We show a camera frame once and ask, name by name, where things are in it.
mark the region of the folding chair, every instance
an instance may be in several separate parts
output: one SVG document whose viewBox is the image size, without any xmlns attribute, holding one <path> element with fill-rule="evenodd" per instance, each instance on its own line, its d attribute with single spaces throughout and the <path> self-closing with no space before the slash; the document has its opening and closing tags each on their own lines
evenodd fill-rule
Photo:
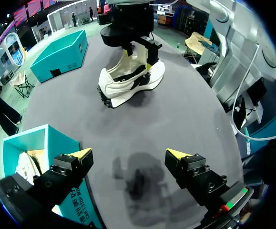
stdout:
<svg viewBox="0 0 276 229">
<path fill-rule="evenodd" d="M 34 85 L 29 83 L 25 72 L 23 74 L 17 72 L 17 76 L 10 81 L 10 85 L 12 88 L 15 87 L 15 90 L 22 96 L 22 98 L 28 98 L 30 95 L 28 89 L 34 87 Z"/>
</svg>

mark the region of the white panel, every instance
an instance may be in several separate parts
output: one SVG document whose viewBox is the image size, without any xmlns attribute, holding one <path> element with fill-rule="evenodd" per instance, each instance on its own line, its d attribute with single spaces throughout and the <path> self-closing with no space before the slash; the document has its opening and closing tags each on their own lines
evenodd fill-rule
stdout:
<svg viewBox="0 0 276 229">
<path fill-rule="evenodd" d="M 62 28 L 63 28 L 63 25 L 62 25 L 60 13 L 57 12 L 57 13 L 55 13 L 53 16 L 54 16 L 54 21 L 55 21 L 55 24 L 56 24 L 56 29 L 57 29 L 57 30 L 62 29 Z"/>
</svg>

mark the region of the white cable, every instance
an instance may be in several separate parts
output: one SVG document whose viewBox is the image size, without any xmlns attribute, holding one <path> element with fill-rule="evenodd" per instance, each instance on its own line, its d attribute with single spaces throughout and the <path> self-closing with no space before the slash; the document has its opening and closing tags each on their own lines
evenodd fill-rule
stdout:
<svg viewBox="0 0 276 229">
<path fill-rule="evenodd" d="M 254 60 L 255 60 L 255 58 L 256 58 L 256 55 L 257 55 L 257 52 L 258 52 L 259 47 L 260 47 L 260 45 L 258 44 L 258 45 L 257 45 L 256 52 L 255 52 L 255 54 L 254 54 L 254 56 L 253 56 L 253 59 L 252 59 L 250 65 L 249 65 L 249 67 L 248 67 L 248 69 L 247 69 L 247 71 L 246 71 L 246 73 L 245 73 L 245 75 L 244 75 L 244 77 L 243 77 L 243 79 L 242 79 L 242 81 L 241 81 L 241 84 L 240 84 L 239 87 L 238 87 L 238 90 L 237 90 L 237 93 L 236 93 L 236 96 L 235 96 L 235 100 L 234 100 L 234 103 L 233 103 L 233 108 L 232 108 L 232 123 L 233 123 L 233 125 L 234 125 L 236 131 L 237 131 L 241 136 L 243 136 L 243 137 L 245 137 L 245 138 L 248 138 L 248 139 L 253 140 L 253 141 L 269 141 L 269 140 L 272 140 L 272 139 L 276 139 L 276 136 L 273 136 L 273 137 L 266 137 L 266 138 L 254 138 L 254 137 L 250 137 L 250 136 L 244 135 L 242 132 L 240 132 L 240 131 L 238 130 L 238 128 L 236 127 L 235 123 L 234 123 L 234 108 L 235 108 L 235 103 L 236 103 L 236 100 L 237 100 L 239 91 L 241 90 L 241 87 L 242 87 L 242 85 L 243 85 L 243 82 L 245 81 L 245 79 L 246 79 L 246 77 L 247 77 L 247 75 L 248 75 L 248 73 L 249 73 L 249 71 L 250 71 L 250 68 L 251 68 L 251 66 L 252 66 L 252 64 L 253 64 L 253 62 L 254 62 Z"/>
<path fill-rule="evenodd" d="M 164 3 L 164 4 L 149 4 L 150 6 L 169 6 L 169 5 L 173 5 L 175 4 L 176 2 L 178 2 L 178 0 L 175 0 L 171 3 Z"/>
</svg>

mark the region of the gray table surface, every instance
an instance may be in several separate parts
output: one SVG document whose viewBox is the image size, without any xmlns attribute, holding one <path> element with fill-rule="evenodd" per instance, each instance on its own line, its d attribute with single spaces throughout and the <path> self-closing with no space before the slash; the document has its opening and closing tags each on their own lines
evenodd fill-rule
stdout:
<svg viewBox="0 0 276 229">
<path fill-rule="evenodd" d="M 235 136 L 222 106 L 198 72 L 165 41 L 159 58 L 166 66 L 152 91 L 139 92 L 116 109 L 97 91 L 100 71 L 112 67 L 122 50 L 88 38 L 80 69 L 37 83 L 24 120 L 27 130 L 50 124 L 92 147 L 88 173 L 102 219 L 109 229 L 185 229 L 197 226 L 206 209 L 181 190 L 164 166 L 166 148 L 199 153 L 228 184 L 242 179 Z M 143 197 L 128 193 L 136 171 L 145 178 Z"/>
</svg>

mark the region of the white cloth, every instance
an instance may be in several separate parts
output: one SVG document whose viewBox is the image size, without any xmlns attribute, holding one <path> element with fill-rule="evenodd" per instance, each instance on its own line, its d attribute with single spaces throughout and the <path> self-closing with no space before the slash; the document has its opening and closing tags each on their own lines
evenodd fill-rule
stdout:
<svg viewBox="0 0 276 229">
<path fill-rule="evenodd" d="M 16 166 L 15 172 L 32 185 L 34 185 L 33 176 L 40 176 L 38 168 L 36 167 L 33 159 L 26 152 L 22 152 L 19 155 L 18 165 Z"/>
<path fill-rule="evenodd" d="M 19 86 L 25 83 L 25 72 L 23 74 L 17 72 L 17 76 L 10 80 L 10 85 L 12 86 L 12 88 L 14 88 L 14 86 Z"/>
</svg>

